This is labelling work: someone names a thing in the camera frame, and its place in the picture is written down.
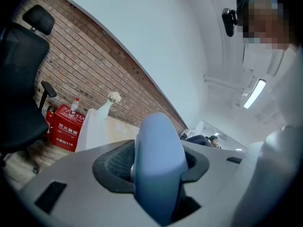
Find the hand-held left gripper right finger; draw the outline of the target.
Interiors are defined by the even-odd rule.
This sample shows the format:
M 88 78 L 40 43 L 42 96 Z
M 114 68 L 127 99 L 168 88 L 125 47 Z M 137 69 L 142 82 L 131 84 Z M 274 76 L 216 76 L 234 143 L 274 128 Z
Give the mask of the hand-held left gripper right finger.
M 185 183 L 186 196 L 193 198 L 200 206 L 189 216 L 172 224 L 173 227 L 229 227 L 234 206 L 226 200 L 223 191 L 236 173 L 239 164 L 227 160 L 229 157 L 243 159 L 244 152 L 215 149 L 187 141 L 182 145 L 209 160 L 207 172 L 196 182 Z

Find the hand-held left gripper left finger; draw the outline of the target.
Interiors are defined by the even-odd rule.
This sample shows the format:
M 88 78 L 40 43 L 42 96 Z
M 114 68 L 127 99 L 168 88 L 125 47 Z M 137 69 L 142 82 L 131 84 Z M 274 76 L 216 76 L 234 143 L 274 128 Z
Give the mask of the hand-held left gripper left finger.
M 131 193 L 114 193 L 94 177 L 92 166 L 101 155 L 134 143 L 123 140 L 69 155 L 57 160 L 30 180 L 20 196 L 46 222 L 55 227 L 157 227 Z M 35 202 L 52 182 L 66 184 L 49 214 Z

